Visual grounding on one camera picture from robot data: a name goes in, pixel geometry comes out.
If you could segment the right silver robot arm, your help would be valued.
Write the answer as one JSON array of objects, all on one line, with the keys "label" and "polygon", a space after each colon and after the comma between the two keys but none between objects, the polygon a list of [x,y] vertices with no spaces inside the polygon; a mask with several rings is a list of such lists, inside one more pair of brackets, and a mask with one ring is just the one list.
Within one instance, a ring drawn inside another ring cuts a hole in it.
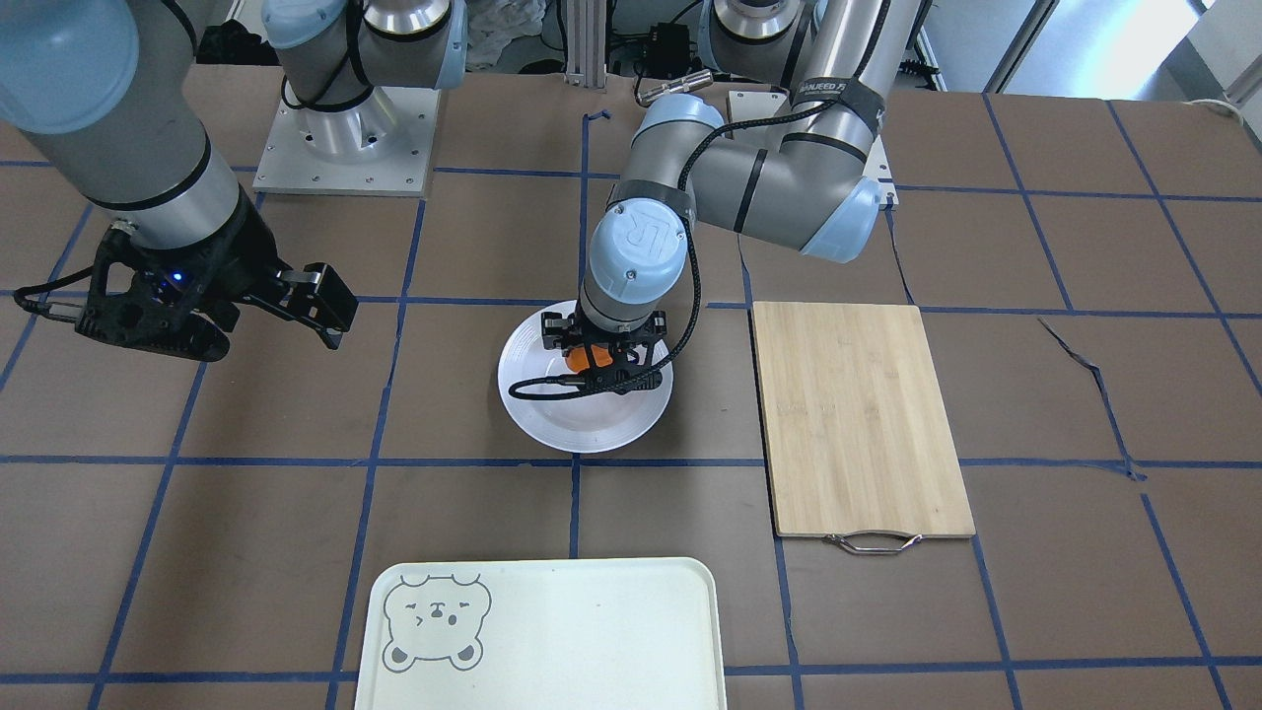
[{"label": "right silver robot arm", "polygon": [[[109,228],[86,269],[18,288],[15,305],[120,349],[193,361],[230,351],[244,306],[309,328],[329,351],[358,300],[329,262],[302,269],[186,95],[211,1],[5,1],[3,121]],[[464,1],[266,1],[285,95],[357,122],[356,148],[312,132],[324,156],[398,141],[385,90],[453,90],[467,57]]]}]

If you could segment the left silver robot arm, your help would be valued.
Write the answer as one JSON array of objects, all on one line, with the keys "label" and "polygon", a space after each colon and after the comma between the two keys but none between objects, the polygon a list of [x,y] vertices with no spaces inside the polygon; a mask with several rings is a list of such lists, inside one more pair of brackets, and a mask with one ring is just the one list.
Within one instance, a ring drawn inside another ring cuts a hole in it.
[{"label": "left silver robot arm", "polygon": [[659,301],[695,269],[698,224],[847,262],[870,240],[882,193],[864,174],[916,1],[705,1],[702,55],[784,90],[767,119],[724,122],[694,95],[654,100],[588,242],[570,317],[541,318],[548,351],[608,351],[666,335]]}]

